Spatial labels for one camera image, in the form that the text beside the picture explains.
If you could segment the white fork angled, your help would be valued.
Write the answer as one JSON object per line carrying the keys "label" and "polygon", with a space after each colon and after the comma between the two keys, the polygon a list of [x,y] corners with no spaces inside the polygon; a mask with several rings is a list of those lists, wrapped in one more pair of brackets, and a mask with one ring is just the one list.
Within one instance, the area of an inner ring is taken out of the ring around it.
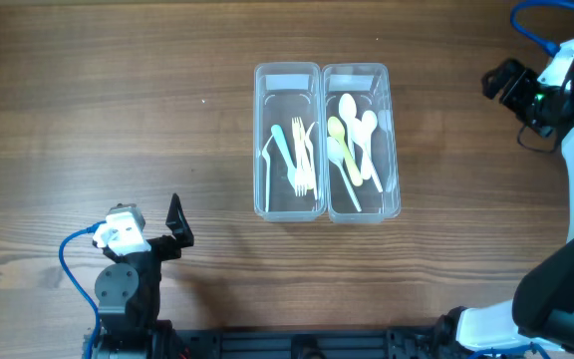
{"label": "white fork angled", "polygon": [[265,206],[264,206],[264,210],[266,212],[269,211],[269,207],[270,207],[271,157],[269,155],[268,148],[269,148],[269,145],[271,144],[272,140],[273,140],[273,136],[270,136],[269,139],[267,140],[267,142],[265,143],[262,151],[261,151],[261,156],[265,162]]}

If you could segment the white fork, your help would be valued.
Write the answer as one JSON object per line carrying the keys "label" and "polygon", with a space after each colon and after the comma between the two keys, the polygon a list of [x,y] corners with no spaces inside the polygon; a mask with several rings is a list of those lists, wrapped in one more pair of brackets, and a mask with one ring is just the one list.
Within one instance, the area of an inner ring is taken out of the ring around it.
{"label": "white fork", "polygon": [[305,135],[305,146],[308,151],[308,159],[309,159],[309,168],[310,168],[310,187],[313,190],[314,199],[318,200],[318,187],[317,187],[317,179],[316,179],[316,170],[315,170],[315,154],[314,154],[314,147],[313,143],[310,139],[310,135],[312,132],[313,127],[316,123],[312,123],[308,130],[306,131]]}
{"label": "white fork", "polygon": [[308,179],[304,167],[303,156],[305,155],[303,138],[301,136],[301,126],[298,117],[292,119],[292,135],[296,153],[296,186],[297,196],[304,196],[308,190]]}

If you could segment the light blue plastic fork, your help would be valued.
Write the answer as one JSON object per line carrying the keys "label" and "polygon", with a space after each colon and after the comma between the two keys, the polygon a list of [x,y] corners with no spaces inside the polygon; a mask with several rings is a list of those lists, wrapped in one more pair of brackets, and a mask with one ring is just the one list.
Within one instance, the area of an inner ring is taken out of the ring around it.
{"label": "light blue plastic fork", "polygon": [[273,125],[271,127],[271,134],[273,135],[278,150],[285,162],[285,165],[287,166],[288,181],[290,182],[290,184],[294,189],[297,189],[295,180],[296,168],[293,164],[284,132],[279,125]]}

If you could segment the yellow plastic fork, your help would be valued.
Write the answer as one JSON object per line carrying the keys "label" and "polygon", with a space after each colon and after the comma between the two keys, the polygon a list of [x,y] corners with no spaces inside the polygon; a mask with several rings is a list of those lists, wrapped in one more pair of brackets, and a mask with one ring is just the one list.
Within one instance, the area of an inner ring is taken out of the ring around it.
{"label": "yellow plastic fork", "polygon": [[296,195],[304,196],[307,194],[307,191],[314,186],[314,175],[311,161],[307,156],[304,127],[300,117],[292,119],[292,136],[296,156]]}

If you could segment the white spoon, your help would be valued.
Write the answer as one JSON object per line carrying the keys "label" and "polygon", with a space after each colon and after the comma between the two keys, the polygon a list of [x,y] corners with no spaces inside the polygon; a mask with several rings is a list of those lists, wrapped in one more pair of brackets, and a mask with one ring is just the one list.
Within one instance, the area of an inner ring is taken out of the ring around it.
{"label": "white spoon", "polygon": [[339,115],[347,128],[347,147],[352,157],[355,156],[355,148],[352,137],[353,120],[357,115],[357,106],[351,94],[345,93],[339,101]]}
{"label": "white spoon", "polygon": [[362,161],[361,161],[361,176],[364,180],[371,178],[371,171],[368,169],[367,159],[371,157],[371,139],[374,130],[378,125],[376,114],[371,110],[366,110],[362,115],[362,133],[363,143],[365,145]]}
{"label": "white spoon", "polygon": [[371,175],[371,178],[374,181],[376,189],[378,190],[378,192],[382,192],[383,188],[382,188],[381,182],[379,180],[378,174],[377,174],[375,167],[373,165],[371,156],[368,154],[368,148],[369,147],[368,147],[367,133],[364,131],[363,123],[356,118],[354,118],[352,120],[351,137],[352,137],[354,143],[357,144],[362,149],[363,159],[364,159],[365,163],[367,164],[368,173]]}
{"label": "white spoon", "polygon": [[345,184],[345,188],[347,190],[347,193],[356,209],[357,212],[361,212],[362,211],[362,207],[359,204],[359,201],[355,195],[355,192],[352,188],[352,185],[350,184],[350,181],[347,177],[347,174],[344,170],[344,151],[343,148],[341,146],[341,144],[334,139],[333,137],[328,137],[327,138],[327,154],[328,154],[328,160],[334,164],[338,170],[340,171],[341,177],[344,181]]}

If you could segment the yellow plastic spoon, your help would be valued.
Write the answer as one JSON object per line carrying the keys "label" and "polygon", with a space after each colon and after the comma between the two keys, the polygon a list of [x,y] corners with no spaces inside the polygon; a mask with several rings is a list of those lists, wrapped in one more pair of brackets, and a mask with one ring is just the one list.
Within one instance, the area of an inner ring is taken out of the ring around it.
{"label": "yellow plastic spoon", "polygon": [[337,117],[330,117],[328,119],[328,132],[329,135],[334,138],[341,147],[341,153],[343,155],[343,160],[346,164],[351,183],[354,186],[361,186],[363,184],[363,179],[358,167],[355,163],[353,156],[351,155],[349,148],[345,141],[345,127],[343,123]]}

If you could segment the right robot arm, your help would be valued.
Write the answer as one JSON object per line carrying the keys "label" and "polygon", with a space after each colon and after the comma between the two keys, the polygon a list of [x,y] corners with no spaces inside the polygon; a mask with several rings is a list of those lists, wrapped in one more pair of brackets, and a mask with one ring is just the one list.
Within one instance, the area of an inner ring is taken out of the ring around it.
{"label": "right robot arm", "polygon": [[483,95],[497,98],[525,128],[555,138],[568,172],[569,227],[565,244],[522,278],[512,299],[460,312],[455,342],[471,358],[574,354],[574,39],[542,73],[507,59],[481,84]]}

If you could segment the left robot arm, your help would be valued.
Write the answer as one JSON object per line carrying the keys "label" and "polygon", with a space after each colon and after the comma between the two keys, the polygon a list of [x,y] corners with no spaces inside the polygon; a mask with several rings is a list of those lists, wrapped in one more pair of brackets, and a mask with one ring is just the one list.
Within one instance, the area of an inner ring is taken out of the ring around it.
{"label": "left robot arm", "polygon": [[180,198],[171,197],[170,233],[146,239],[145,220],[133,203],[112,207],[94,229],[93,245],[113,263],[96,279],[98,324],[85,341],[86,358],[189,358],[190,349],[169,320],[158,318],[161,264],[194,245]]}

